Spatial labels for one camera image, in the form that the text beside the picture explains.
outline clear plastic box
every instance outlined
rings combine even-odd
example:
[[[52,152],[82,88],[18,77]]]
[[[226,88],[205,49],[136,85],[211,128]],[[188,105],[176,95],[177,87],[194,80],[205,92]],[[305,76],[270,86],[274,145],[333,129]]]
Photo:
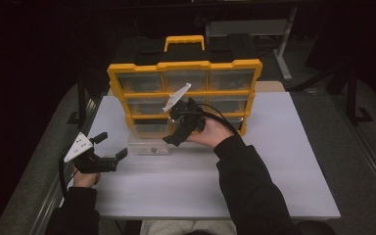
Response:
[[[169,135],[167,118],[135,119],[133,133],[142,139],[162,139]]]
[[[118,80],[124,92],[158,92],[163,91],[159,72],[118,73]]]
[[[243,113],[247,99],[247,96],[210,96],[209,104],[221,113]]]
[[[209,90],[249,90],[254,70],[211,70]]]
[[[191,83],[189,91],[206,90],[207,73],[204,70],[169,70],[163,73],[166,91],[177,91]]]
[[[165,98],[128,98],[126,104],[133,115],[164,114]]]
[[[169,150],[166,142],[162,139],[142,139],[129,133],[127,150],[134,155],[168,155]]]

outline hand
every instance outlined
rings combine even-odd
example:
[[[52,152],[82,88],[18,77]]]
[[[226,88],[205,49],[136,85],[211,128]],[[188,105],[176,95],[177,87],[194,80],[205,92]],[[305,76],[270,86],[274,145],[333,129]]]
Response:
[[[233,135],[233,133],[220,122],[205,117],[206,127],[199,134],[188,136],[187,141],[215,148],[221,141]]]
[[[73,167],[73,172],[75,172],[77,168],[75,166]],[[73,179],[73,187],[82,187],[82,188],[91,188],[93,185],[96,185],[100,178],[100,173],[81,173],[79,170],[77,170],[77,173],[74,176]]]

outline black stand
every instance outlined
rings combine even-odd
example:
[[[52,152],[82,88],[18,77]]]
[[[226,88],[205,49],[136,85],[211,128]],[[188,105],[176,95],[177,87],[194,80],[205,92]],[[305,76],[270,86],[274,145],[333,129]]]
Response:
[[[128,220],[124,227],[124,235],[139,235],[142,220]]]
[[[317,74],[308,81],[288,89],[288,91],[303,91],[312,84],[324,79],[328,75],[333,74],[331,81],[328,84],[327,91],[331,95],[338,95],[341,93],[345,84],[348,84],[347,94],[347,114],[354,125],[358,125],[360,121],[372,121],[371,115],[364,109],[359,108],[362,116],[356,116],[356,76],[353,72],[353,65],[348,62],[341,62],[332,68]]]
[[[87,118],[85,110],[85,87],[82,76],[78,78],[77,81],[77,90],[78,90],[78,118],[77,112],[73,112],[70,115],[67,124],[78,124],[77,128],[81,128],[84,125],[84,122]]]

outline person's arm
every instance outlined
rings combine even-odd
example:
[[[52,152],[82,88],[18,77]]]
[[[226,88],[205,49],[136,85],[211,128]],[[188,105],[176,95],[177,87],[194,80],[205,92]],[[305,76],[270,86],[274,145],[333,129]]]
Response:
[[[220,123],[206,122],[205,130],[188,141],[213,148],[220,158],[219,184],[237,233],[301,234],[256,149]]]
[[[48,221],[47,235],[94,235],[99,232],[100,215],[94,209],[97,191],[91,187],[97,183],[99,174],[77,172],[60,208],[54,209]]]

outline black sleeve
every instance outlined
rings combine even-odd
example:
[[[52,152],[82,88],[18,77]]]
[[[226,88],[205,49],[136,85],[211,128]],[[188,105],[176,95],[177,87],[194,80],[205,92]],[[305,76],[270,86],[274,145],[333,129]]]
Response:
[[[71,187],[63,206],[54,209],[47,225],[47,235],[94,235],[99,232],[97,191],[91,188]]]
[[[214,148],[219,184],[239,235],[301,234],[253,146],[234,135]]]

